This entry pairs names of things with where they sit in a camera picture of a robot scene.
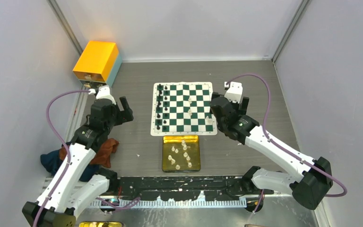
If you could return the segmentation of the yellow transparent tray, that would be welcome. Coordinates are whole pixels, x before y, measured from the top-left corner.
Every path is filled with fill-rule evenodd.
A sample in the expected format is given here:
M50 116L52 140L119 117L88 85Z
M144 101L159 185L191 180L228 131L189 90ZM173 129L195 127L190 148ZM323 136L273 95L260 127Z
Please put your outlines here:
M165 173L198 172L201 170L199 137L197 135L164 136L162 171Z

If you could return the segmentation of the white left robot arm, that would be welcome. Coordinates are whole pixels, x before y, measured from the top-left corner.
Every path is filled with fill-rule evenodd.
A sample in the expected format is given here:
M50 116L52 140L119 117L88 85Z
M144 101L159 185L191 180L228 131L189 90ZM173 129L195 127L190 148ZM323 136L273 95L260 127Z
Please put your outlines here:
M89 121L75 131L67 155L54 178L35 202L26 202L22 213L32 227L72 227L79 215L97 197L114 195L120 181L115 171L100 168L76 192L73 191L85 168L108 139L114 126L133 121L126 97L120 97L123 110L109 98L97 98Z

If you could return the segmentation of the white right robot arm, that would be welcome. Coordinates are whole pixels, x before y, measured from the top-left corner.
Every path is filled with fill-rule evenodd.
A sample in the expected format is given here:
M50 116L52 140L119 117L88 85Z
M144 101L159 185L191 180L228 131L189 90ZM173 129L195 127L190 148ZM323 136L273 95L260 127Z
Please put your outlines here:
M224 95L214 93L210 101L211 113L217 128L228 138L262 153L284 172L272 172L259 166L251 167L243 176L244 190L256 194L267 189L292 195L303 207L315 210L333 185L330 178L316 169L331 174L330 162L314 159L295 149L286 153L288 146L264 130L258 121L247 116L246 109L233 104Z

